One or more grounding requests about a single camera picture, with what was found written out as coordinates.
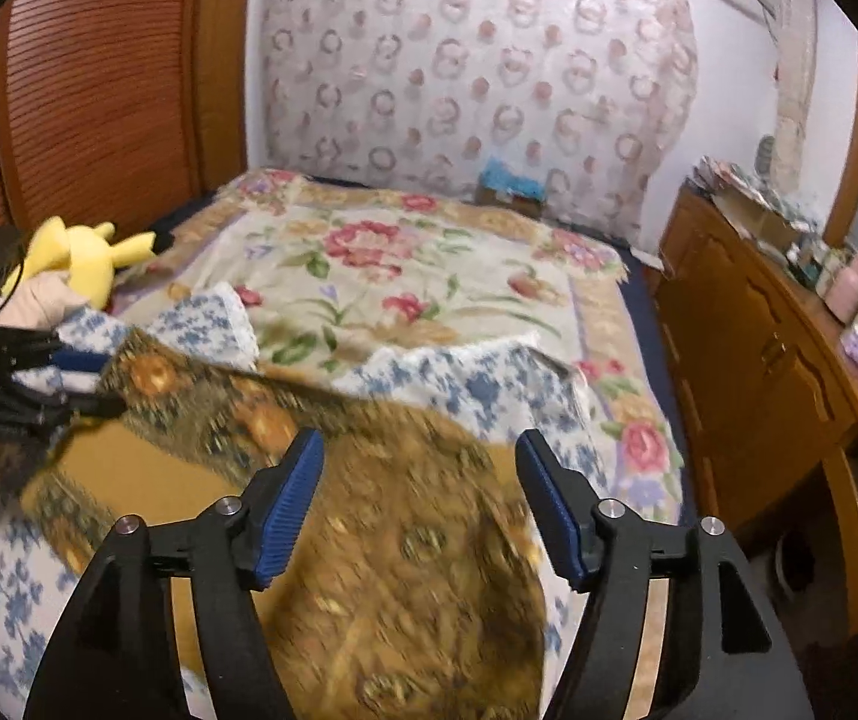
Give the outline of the golden brown patterned garment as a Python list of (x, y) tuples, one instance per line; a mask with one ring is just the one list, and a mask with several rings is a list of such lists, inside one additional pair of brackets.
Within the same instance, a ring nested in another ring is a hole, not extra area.
[(198, 515), (281, 460), (304, 427), (325, 466), (286, 572), (255, 598), (302, 718), (532, 718), (543, 592), (511, 449), (416, 406), (234, 371), (130, 335), (20, 505), (84, 569), (118, 517)]

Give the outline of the pale pink folded cloth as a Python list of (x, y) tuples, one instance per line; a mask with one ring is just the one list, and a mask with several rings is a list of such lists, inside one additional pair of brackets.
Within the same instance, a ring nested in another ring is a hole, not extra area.
[(20, 283), (0, 309), (0, 327), (53, 330), (88, 300), (70, 286), (66, 271), (42, 271)]

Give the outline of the blue floral white sheet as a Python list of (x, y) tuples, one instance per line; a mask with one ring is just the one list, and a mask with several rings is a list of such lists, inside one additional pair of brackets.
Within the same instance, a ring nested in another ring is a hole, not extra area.
[[(156, 340), (206, 362), (255, 364), (255, 333), (223, 284), (184, 299), (146, 323)], [(511, 444), (539, 429), (559, 460), (598, 494), (616, 484), (618, 454), (601, 429), (603, 408), (579, 372), (541, 353), (530, 335), (455, 348), (381, 349), (333, 382), (346, 395), (427, 406), (473, 436)], [(77, 582), (11, 493), (0, 493), (0, 713), (24, 712), (32, 679)]]

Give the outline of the yellow Pikachu plush toy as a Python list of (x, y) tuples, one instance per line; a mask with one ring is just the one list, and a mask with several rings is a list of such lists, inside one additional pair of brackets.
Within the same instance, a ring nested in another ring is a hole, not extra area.
[(20, 283), (43, 271), (63, 271), (68, 286), (92, 309), (105, 309), (112, 294), (115, 273), (154, 257), (154, 232), (139, 232), (113, 242), (115, 224), (66, 226), (61, 216), (45, 220), (32, 234), (19, 265), (2, 285), (1, 296), (9, 298)]

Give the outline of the brown wooden sideboard cabinet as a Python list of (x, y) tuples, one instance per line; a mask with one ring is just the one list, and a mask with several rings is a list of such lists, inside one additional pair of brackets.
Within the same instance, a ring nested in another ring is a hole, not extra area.
[(836, 639), (858, 634), (858, 369), (842, 328), (694, 188), (681, 187), (653, 300), (701, 511), (747, 553), (803, 555)]

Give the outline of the red wooden louvered wardrobe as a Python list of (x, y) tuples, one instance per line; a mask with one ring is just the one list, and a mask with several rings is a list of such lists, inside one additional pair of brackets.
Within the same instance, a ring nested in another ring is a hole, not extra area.
[(0, 224), (139, 232), (244, 171), (248, 0), (4, 0)]

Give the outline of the floral cream bed quilt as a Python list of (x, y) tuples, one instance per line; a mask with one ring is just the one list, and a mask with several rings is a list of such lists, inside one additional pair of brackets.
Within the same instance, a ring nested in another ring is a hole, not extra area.
[(653, 520), (683, 512), (685, 454), (644, 333), (646, 288), (611, 245), (509, 210), (262, 167), (118, 278), (113, 312), (150, 322), (216, 284), (245, 305), (263, 366), (319, 382), (381, 349), (530, 335), (600, 400), (618, 454), (610, 494)]

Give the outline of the pink thermos bottle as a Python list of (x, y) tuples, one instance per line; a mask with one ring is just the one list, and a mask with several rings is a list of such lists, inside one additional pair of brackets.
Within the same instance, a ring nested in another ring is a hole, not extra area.
[(847, 325), (858, 310), (858, 252), (854, 252), (849, 262), (839, 268), (831, 288), (824, 296), (824, 305), (829, 314)]

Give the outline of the cardboard box on sideboard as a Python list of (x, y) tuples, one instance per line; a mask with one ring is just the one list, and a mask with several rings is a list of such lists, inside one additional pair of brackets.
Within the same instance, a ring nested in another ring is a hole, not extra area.
[(784, 216), (756, 202), (737, 187), (724, 185), (715, 190), (712, 203), (743, 238), (761, 241), (785, 252), (799, 237)]

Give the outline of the box with blue cloth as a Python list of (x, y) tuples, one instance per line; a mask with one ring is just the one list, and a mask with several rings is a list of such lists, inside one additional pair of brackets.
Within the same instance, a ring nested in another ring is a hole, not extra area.
[(546, 188), (536, 179), (515, 174), (507, 164), (491, 158), (479, 174), (475, 203), (479, 206), (507, 208), (532, 220), (539, 220), (545, 211)]

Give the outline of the pink circle patterned curtain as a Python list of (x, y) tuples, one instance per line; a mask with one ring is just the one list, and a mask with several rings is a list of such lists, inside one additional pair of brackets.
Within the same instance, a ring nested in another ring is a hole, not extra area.
[(697, 88), (689, 0), (262, 0), (269, 164), (468, 200), (488, 167), (634, 241)]

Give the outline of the beige tied side curtain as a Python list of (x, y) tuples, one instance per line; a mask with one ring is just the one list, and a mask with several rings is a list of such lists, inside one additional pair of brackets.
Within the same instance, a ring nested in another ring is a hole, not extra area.
[(815, 86), (818, 9), (816, 0), (776, 4), (777, 109), (771, 181), (779, 193), (795, 192), (802, 172), (806, 124)]

